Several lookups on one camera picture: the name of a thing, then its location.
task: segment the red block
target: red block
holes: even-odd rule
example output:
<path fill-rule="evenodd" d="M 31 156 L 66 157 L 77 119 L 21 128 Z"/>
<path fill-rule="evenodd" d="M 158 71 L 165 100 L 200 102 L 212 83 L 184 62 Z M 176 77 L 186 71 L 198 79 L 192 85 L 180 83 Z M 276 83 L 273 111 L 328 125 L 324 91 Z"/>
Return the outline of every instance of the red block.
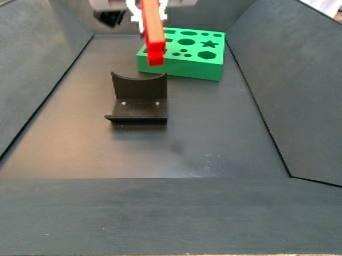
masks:
<path fill-rule="evenodd" d="M 162 65 L 165 38 L 162 22 L 158 16 L 158 1 L 141 0 L 144 36 L 149 66 Z"/>

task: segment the black stand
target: black stand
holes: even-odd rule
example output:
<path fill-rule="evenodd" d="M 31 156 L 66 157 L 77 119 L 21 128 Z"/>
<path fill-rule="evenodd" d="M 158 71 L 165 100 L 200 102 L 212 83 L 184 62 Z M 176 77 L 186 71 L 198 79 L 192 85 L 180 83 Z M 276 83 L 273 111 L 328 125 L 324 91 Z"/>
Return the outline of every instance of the black stand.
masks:
<path fill-rule="evenodd" d="M 166 121 L 166 74 L 152 79 L 129 79 L 112 73 L 116 102 L 112 121 Z"/>

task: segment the green shape sorter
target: green shape sorter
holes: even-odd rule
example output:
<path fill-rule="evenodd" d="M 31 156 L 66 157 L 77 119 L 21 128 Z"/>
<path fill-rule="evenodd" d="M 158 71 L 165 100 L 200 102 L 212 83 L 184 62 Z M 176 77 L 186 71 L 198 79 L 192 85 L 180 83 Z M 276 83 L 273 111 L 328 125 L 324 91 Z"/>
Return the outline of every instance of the green shape sorter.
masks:
<path fill-rule="evenodd" d="M 224 33 L 164 28 L 164 34 L 164 64 L 148 65 L 144 45 L 136 54 L 138 71 L 219 81 L 225 46 Z"/>

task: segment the star-shaped hole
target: star-shaped hole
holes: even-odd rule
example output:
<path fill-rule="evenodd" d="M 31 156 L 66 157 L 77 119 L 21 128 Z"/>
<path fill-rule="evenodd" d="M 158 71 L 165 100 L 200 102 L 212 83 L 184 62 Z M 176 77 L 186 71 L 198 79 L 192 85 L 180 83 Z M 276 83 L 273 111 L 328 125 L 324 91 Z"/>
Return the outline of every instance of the star-shaped hole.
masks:
<path fill-rule="evenodd" d="M 202 44 L 202 47 L 210 47 L 216 48 L 217 43 L 213 43 L 212 41 L 200 42 Z"/>

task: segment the gray surface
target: gray surface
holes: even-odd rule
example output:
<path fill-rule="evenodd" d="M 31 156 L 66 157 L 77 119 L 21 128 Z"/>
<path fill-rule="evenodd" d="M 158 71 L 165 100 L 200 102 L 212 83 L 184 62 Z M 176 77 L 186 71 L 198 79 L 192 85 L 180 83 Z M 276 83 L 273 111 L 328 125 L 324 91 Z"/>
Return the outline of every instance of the gray surface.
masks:
<path fill-rule="evenodd" d="M 169 8 L 165 26 L 225 31 L 255 0 L 198 0 L 189 8 Z"/>
<path fill-rule="evenodd" d="M 168 77 L 166 125 L 104 119 L 114 103 L 110 71 L 140 76 L 141 44 L 137 36 L 90 41 L 1 162 L 0 178 L 285 177 L 229 51 L 220 82 Z"/>
<path fill-rule="evenodd" d="M 0 156 L 90 36 L 57 1 L 0 7 Z"/>
<path fill-rule="evenodd" d="M 257 0 L 228 43 L 295 177 L 342 185 L 342 27 L 288 0 Z"/>
<path fill-rule="evenodd" d="M 0 255 L 342 253 L 342 190 L 295 179 L 0 182 Z"/>
<path fill-rule="evenodd" d="M 255 0 L 198 0 L 193 7 L 168 8 L 165 26 L 225 31 Z M 61 0 L 96 34 L 138 34 L 129 11 L 114 29 L 93 19 L 88 0 Z"/>

